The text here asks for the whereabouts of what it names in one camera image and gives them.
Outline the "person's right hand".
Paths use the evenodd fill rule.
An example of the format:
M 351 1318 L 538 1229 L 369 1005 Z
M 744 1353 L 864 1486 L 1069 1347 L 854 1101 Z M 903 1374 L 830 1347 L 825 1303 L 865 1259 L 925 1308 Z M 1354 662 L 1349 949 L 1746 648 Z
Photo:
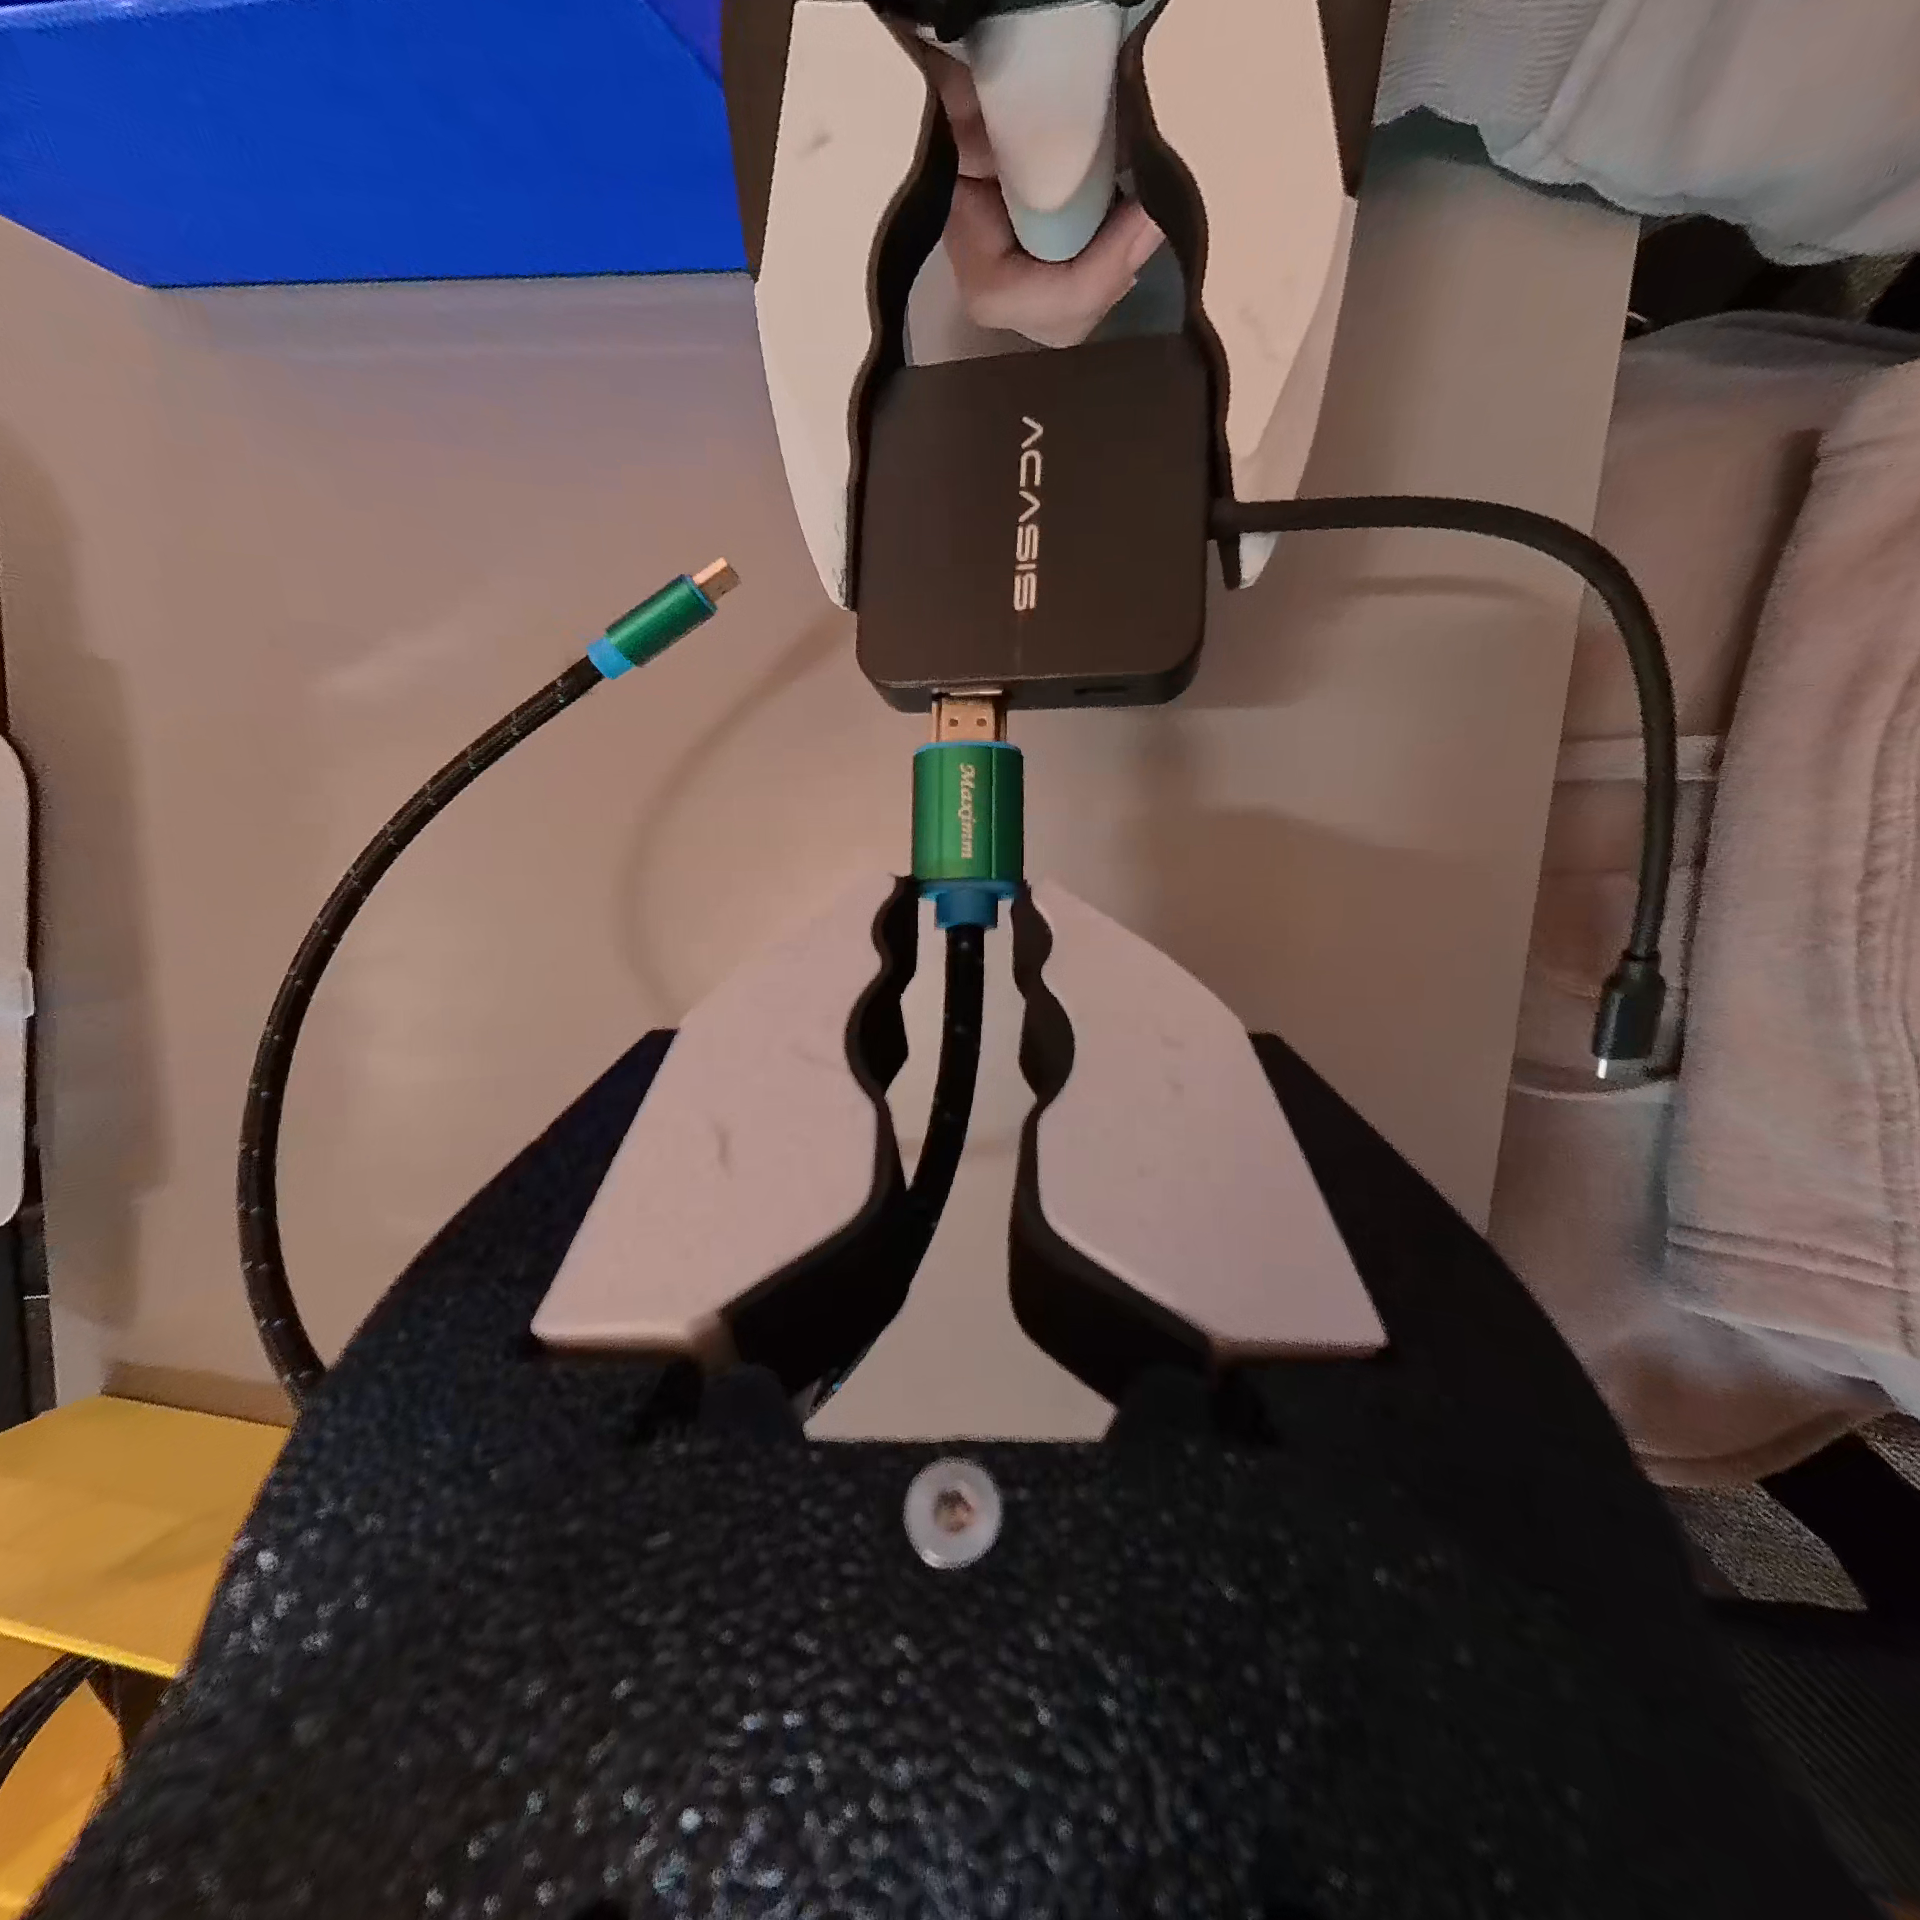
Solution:
M 1165 246 L 1165 231 L 1136 202 L 1122 202 L 1067 260 L 1026 253 L 998 179 L 958 178 L 944 250 L 966 316 L 1034 346 L 1075 346 L 1136 285 Z

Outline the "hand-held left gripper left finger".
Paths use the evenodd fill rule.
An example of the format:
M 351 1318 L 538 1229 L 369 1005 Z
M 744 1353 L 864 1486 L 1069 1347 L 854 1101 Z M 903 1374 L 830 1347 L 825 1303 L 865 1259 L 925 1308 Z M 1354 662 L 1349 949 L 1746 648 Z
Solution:
M 886 1100 L 916 928 L 908 879 L 859 874 L 685 1014 L 535 1308 L 545 1350 L 763 1365 L 796 1392 L 892 1322 L 916 1267 Z

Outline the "pink cloth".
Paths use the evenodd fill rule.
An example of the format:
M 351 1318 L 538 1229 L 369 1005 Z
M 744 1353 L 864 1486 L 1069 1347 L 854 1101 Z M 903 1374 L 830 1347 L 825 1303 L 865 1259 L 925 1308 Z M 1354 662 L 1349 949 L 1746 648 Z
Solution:
M 1676 679 L 1666 1010 L 1603 1085 L 1643 749 L 1590 600 L 1490 1233 L 1646 1472 L 1731 1486 L 1916 1411 L 1916 339 L 1630 342 L 1598 535 Z

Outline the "blue plastic bin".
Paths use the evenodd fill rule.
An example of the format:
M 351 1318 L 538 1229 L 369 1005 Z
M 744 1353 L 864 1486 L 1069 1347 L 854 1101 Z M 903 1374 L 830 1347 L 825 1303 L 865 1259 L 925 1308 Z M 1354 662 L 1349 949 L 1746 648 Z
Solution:
M 6 2 L 2 214 L 166 291 L 748 264 L 718 2 Z

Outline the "black square adapter hub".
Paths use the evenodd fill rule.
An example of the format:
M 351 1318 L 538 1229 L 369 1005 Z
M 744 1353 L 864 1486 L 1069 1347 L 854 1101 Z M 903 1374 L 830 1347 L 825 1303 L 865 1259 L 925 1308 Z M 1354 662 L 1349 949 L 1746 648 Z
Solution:
M 896 709 L 1155 707 L 1202 655 L 1213 395 L 1177 334 L 908 365 L 880 395 L 854 659 Z

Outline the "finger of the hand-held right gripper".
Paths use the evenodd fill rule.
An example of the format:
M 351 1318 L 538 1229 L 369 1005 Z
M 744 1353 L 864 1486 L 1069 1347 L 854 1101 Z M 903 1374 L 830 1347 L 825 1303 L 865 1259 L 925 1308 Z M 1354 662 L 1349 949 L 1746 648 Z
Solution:
M 903 361 L 952 143 L 872 2 L 725 2 L 722 100 L 779 461 L 821 584 L 850 609 L 872 395 Z
M 1122 42 L 1122 148 L 1182 276 L 1225 506 L 1307 473 L 1381 51 L 1381 2 L 1155 2 Z

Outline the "grey desk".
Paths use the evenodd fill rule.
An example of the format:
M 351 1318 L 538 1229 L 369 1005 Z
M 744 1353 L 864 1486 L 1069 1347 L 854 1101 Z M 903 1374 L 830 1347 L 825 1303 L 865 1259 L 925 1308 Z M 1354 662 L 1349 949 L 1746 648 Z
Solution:
M 798 535 L 738 276 L 155 293 L 2 229 L 2 648 L 35 781 L 58 1400 L 280 1419 L 232 1161 L 257 1027 L 393 810 L 661 577 L 722 613 L 394 866 L 326 974 L 283 1230 L 326 1354 L 609 1061 L 847 877 L 925 718 Z M 1486 1224 L 1576 580 L 1307 535 L 1171 707 L 1037 711 L 1030 870 L 1279 1031 Z

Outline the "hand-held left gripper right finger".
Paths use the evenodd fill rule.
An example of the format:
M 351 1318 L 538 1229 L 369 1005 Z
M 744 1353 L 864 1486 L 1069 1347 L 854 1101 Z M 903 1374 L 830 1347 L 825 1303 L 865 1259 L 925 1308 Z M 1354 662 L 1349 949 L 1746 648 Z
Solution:
M 1385 1353 L 1236 1014 L 1053 879 L 1014 904 L 1014 979 L 1032 1100 L 1011 1307 L 1026 1339 L 1107 1404 L 1147 1374 Z

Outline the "yellow board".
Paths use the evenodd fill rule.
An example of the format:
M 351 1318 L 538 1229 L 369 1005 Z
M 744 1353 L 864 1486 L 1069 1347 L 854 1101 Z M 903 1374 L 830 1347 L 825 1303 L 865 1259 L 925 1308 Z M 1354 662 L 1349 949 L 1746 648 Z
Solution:
M 2 1915 L 113 1784 L 285 1427 L 96 1396 L 2 1432 Z

